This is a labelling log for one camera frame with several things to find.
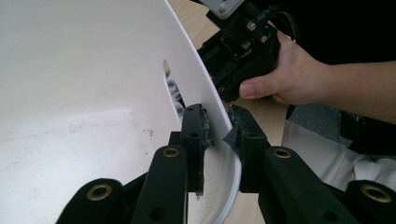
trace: human hand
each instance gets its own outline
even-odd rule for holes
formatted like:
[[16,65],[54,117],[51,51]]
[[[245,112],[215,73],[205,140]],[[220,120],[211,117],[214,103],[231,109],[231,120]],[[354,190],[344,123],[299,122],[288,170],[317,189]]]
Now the human hand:
[[278,39],[281,49],[277,68],[265,76],[242,82],[240,97],[256,99],[275,95],[293,105],[317,102],[325,92],[330,66],[315,60],[280,31]]

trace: finger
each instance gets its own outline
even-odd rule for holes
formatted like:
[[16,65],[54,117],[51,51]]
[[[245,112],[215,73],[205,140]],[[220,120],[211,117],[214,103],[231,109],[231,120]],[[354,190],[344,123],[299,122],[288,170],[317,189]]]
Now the finger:
[[243,99],[256,99],[274,95],[281,91],[277,83],[274,72],[265,76],[247,79],[239,86],[239,95]]

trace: screw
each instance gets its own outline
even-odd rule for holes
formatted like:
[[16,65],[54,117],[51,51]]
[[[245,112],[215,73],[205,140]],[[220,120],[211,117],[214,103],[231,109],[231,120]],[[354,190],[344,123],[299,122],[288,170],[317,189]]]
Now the screw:
[[250,47],[250,42],[247,40],[241,45],[242,49],[248,49]]
[[254,23],[253,21],[249,21],[247,23],[247,29],[249,31],[254,31],[256,29],[256,23]]
[[220,3],[219,6],[219,13],[224,13],[227,10],[227,6],[225,5],[225,3]]
[[266,35],[263,35],[262,37],[260,37],[260,41],[261,41],[262,43],[267,42],[267,40],[268,40],[268,36],[266,36]]

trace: black metal bracket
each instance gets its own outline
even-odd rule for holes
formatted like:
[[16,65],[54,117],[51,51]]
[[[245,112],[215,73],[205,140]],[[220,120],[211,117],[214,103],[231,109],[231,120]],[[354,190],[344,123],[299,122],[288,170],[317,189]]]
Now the black metal bracket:
[[259,193],[265,223],[394,223],[396,192],[352,181],[346,192],[323,183],[292,149],[271,147],[251,114],[230,105],[224,139],[242,162],[240,191]]
[[224,102],[239,98],[242,81],[276,68],[280,43],[276,29],[268,25],[275,14],[272,9],[277,7],[260,10],[245,2],[226,20],[207,13],[220,30],[198,49],[198,54]]
[[201,105],[183,113],[181,132],[156,150],[148,172],[123,186],[99,178],[81,187],[57,223],[187,223],[188,193],[204,193],[205,150],[213,145]]
[[[373,181],[352,181],[345,192],[323,183],[290,148],[271,147],[251,114],[230,105],[224,138],[239,155],[239,190],[258,193],[265,223],[394,223],[396,192]],[[187,107],[181,132],[157,149],[146,174],[123,186],[99,178],[84,185],[57,223],[187,223],[189,192],[204,192],[203,159],[213,142],[201,105]]]

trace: gray fabric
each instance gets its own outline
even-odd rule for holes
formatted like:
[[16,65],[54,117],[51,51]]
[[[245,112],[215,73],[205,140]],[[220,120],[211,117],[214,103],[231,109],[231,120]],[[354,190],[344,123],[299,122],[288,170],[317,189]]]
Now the gray fabric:
[[348,147],[351,141],[341,136],[340,110],[326,105],[297,105],[289,120],[307,130]]

